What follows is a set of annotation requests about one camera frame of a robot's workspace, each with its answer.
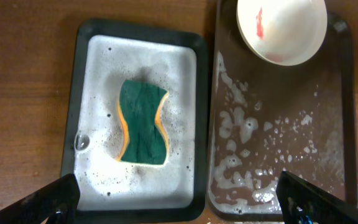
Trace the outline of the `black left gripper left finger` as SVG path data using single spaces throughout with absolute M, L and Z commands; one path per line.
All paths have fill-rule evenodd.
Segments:
M 67 174 L 0 210 L 0 223 L 73 223 L 80 199 L 74 174 Z

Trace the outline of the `dark brown serving tray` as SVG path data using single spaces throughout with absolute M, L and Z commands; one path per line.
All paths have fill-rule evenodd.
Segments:
M 208 203 L 229 222 L 279 222 L 283 171 L 357 205 L 351 29 L 328 13 L 324 42 L 301 65 L 258 58 L 242 41 L 236 1 L 218 3 L 209 123 Z

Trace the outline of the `black tray with soapy water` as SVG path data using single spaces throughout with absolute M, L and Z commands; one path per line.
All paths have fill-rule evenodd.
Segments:
M 165 223 L 205 207 L 208 46 L 198 34 L 107 19 L 78 28 L 62 175 L 76 223 Z

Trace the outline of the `green yellow sponge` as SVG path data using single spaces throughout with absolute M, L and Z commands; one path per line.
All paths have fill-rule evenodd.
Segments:
M 156 85 L 133 80 L 122 84 L 117 113 L 124 142 L 118 160 L 146 165 L 163 165 L 169 138 L 161 112 L 169 92 Z

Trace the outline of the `cream plate with red stain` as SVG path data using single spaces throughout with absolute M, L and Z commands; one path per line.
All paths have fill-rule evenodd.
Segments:
M 261 59 L 294 66 L 312 58 L 328 27 L 324 0 L 238 0 L 242 39 Z

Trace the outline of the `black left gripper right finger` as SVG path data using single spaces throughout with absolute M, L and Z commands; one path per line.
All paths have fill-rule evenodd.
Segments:
M 291 172 L 280 174 L 277 198 L 285 223 L 358 224 L 358 208 Z

